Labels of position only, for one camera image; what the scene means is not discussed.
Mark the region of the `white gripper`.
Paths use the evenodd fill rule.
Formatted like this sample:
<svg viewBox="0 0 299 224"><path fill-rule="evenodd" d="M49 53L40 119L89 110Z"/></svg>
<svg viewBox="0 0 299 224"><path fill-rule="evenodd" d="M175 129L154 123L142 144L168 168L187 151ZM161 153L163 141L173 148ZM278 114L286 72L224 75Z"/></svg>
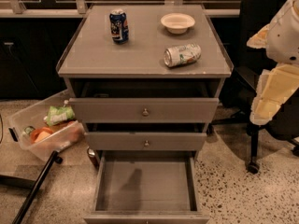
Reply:
<svg viewBox="0 0 299 224"><path fill-rule="evenodd" d="M250 121L265 125L299 88L299 0L287 0L247 46L266 49L267 57L279 63L262 71L251 105Z"/></svg>

